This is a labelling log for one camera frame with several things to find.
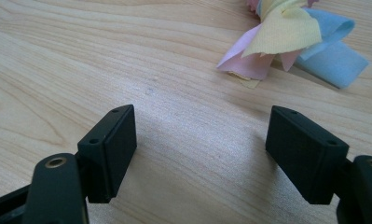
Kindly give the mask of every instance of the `wood grain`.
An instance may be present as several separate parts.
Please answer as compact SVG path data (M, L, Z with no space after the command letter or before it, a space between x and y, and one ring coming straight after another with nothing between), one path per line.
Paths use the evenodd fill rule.
M254 90L215 69L258 24L244 1L0 0L0 196L111 108L134 104L138 148L91 223L335 223L265 152L272 105L293 108L372 155L372 0L314 6L356 20L370 61L346 90L274 63Z

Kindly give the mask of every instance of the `fabric bow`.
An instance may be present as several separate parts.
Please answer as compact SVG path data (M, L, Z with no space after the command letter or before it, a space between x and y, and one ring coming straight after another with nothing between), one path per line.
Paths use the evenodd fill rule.
M241 77L267 77L276 54L288 71L296 62L338 88L349 86L368 65L366 59L340 40L354 21L311 9L316 0L247 0L261 23L246 32L217 68Z

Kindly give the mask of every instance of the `pastel colored fabric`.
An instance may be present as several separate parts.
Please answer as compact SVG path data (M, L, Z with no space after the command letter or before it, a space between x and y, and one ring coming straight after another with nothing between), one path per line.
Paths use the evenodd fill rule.
M306 7L314 2L247 0L247 6L261 17L261 24L246 32L217 68L261 80L267 76L274 56L281 54L285 71L297 62L338 88L348 87L368 65L366 59L340 42L351 32L354 21Z

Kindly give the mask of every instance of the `yellow cloth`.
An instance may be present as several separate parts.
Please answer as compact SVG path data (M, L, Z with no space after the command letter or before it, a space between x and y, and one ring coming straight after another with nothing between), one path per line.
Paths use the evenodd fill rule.
M322 41L319 23L301 8L305 0L261 1L262 26L242 57L285 53Z

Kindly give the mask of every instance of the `tabletop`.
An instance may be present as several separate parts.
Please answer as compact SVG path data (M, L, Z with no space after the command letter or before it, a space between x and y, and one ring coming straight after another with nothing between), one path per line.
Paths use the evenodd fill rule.
M280 105L372 155L372 0L313 8L356 21L369 66L347 89L276 61L254 89L217 71L259 23L243 0L0 0L0 196L133 104L138 147L91 223L336 223L338 197L309 205L265 150Z

